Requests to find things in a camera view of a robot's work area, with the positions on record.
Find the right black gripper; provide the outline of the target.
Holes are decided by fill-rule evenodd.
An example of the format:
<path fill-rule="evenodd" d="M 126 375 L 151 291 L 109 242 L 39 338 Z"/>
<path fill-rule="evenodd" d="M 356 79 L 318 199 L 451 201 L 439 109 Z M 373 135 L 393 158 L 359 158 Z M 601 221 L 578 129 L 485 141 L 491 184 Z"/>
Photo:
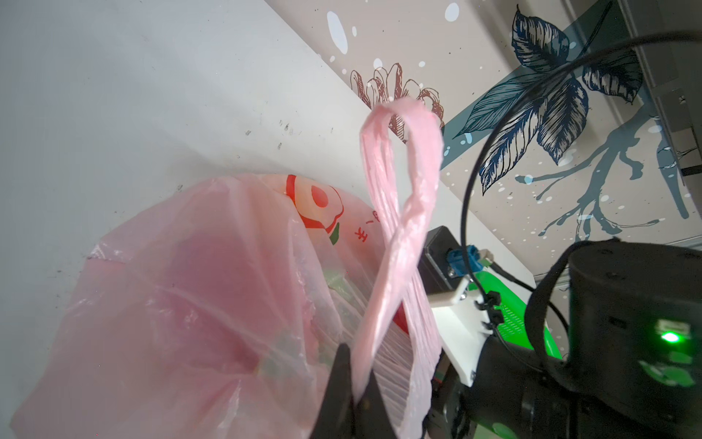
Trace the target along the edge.
<path fill-rule="evenodd" d="M 466 387 L 451 363 L 435 371 L 431 408 L 424 419 L 425 437 L 431 439 L 474 438 L 476 423 L 465 409 Z"/>

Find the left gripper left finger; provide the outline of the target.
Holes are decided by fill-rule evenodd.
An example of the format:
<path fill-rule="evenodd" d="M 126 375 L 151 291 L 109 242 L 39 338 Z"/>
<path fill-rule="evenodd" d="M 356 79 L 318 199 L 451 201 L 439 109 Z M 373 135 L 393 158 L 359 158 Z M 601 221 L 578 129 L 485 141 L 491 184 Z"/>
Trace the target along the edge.
<path fill-rule="evenodd" d="M 350 357 L 350 347 L 340 344 L 310 439 L 341 439 L 354 435 Z"/>

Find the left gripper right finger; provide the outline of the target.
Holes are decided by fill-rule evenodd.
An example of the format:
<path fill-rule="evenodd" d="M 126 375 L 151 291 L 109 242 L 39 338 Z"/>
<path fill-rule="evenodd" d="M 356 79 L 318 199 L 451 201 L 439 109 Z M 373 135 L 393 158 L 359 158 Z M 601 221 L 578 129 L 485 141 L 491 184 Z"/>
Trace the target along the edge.
<path fill-rule="evenodd" d="M 380 386 L 374 371 L 369 376 L 369 384 L 356 404 L 356 438 L 396 439 L 396 432 L 389 420 L 383 402 Z"/>

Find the green plastic basket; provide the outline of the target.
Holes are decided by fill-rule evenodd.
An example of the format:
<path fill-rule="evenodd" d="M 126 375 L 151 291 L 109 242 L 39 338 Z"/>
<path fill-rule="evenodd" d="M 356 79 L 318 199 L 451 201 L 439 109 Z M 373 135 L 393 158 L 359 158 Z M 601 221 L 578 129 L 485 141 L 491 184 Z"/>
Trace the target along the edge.
<path fill-rule="evenodd" d="M 524 321 L 527 304 L 493 274 L 483 271 L 475 276 L 487 293 L 497 292 L 501 296 L 501 305 L 497 309 L 502 311 L 505 323 L 498 330 L 504 340 L 521 348 L 533 349 Z"/>

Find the pink plastic bag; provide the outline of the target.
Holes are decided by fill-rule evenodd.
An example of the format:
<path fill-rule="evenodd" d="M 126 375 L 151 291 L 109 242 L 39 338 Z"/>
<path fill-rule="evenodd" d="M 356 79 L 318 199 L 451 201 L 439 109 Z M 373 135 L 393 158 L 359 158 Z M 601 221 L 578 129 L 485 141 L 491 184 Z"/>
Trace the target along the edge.
<path fill-rule="evenodd" d="M 306 438 L 337 348 L 420 438 L 442 342 L 418 264 L 438 117 L 403 98 L 360 134 L 370 201 L 298 175 L 218 177 L 106 235 L 85 263 L 19 438 Z"/>

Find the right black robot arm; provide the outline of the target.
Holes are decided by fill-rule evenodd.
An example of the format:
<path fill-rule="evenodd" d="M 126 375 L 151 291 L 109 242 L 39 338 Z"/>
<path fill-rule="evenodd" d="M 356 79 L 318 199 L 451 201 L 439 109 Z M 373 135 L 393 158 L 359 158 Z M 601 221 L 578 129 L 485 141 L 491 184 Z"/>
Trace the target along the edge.
<path fill-rule="evenodd" d="M 699 251 L 582 241 L 517 311 L 496 264 L 468 275 L 430 246 L 420 272 L 430 296 L 458 287 L 481 343 L 466 379 L 434 381 L 431 437 L 700 437 Z"/>

